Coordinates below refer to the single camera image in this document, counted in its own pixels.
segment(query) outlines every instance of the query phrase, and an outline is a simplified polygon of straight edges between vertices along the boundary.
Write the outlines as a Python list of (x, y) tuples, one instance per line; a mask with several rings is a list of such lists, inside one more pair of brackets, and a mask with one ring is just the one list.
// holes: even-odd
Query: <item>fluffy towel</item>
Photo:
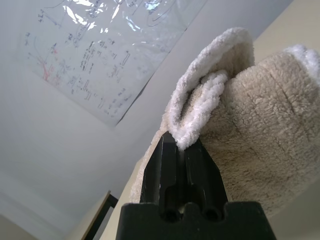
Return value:
[(181, 150), (198, 137), (232, 201), (257, 201), (268, 217), (320, 171), (320, 58), (297, 45), (254, 65), (253, 43), (232, 28), (201, 51), (177, 83), (160, 129), (139, 161), (130, 200), (161, 135)]

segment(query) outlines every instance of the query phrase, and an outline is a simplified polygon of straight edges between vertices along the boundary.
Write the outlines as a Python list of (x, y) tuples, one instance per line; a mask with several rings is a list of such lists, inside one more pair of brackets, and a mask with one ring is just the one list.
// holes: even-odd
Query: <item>screw hole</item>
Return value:
[(204, 215), (206, 219), (212, 222), (217, 222), (220, 220), (220, 214), (215, 209), (206, 210)]
[(175, 210), (167, 210), (164, 214), (164, 220), (166, 222), (175, 223), (180, 220), (180, 213)]

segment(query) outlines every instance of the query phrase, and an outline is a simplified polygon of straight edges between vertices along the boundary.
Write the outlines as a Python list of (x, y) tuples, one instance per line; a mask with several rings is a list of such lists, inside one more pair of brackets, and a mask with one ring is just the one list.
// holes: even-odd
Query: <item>black plastic part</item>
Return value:
[(153, 203), (125, 204), (120, 213), (116, 240), (275, 240), (268, 220), (257, 202), (228, 202), (225, 218), (203, 218), (195, 203), (185, 206), (183, 218), (164, 221)]
[(179, 151), (162, 135), (143, 175), (139, 204), (121, 209), (116, 240), (275, 240), (261, 205), (229, 203), (200, 140)]
[(219, 221), (227, 201), (220, 171), (200, 140), (179, 151), (172, 135), (163, 134), (144, 170), (140, 203), (158, 205), (159, 215), (175, 222), (193, 202), (209, 220)]

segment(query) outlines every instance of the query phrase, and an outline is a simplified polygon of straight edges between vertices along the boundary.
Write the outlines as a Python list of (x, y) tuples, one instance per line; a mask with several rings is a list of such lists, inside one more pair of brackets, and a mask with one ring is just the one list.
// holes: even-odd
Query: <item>white wall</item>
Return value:
[(0, 215), (0, 239), (1, 240), (37, 240), (21, 227)]
[[(11, 206), (9, 219), (41, 240), (58, 239), (107, 190), (119, 197), (159, 128), (176, 82), (200, 50), (230, 27), (246, 27), (258, 37), (291, 1), (208, 0), (113, 129), (17, 62), (23, 0), (2, 1), (0, 213)], [(33, 227), (25, 223), (29, 215)]]

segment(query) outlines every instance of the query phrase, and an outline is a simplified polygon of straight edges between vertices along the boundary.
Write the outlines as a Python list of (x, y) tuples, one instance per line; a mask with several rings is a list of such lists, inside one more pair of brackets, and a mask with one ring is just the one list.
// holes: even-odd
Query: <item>whiteboard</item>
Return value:
[(115, 126), (206, 0), (32, 0), (18, 57)]

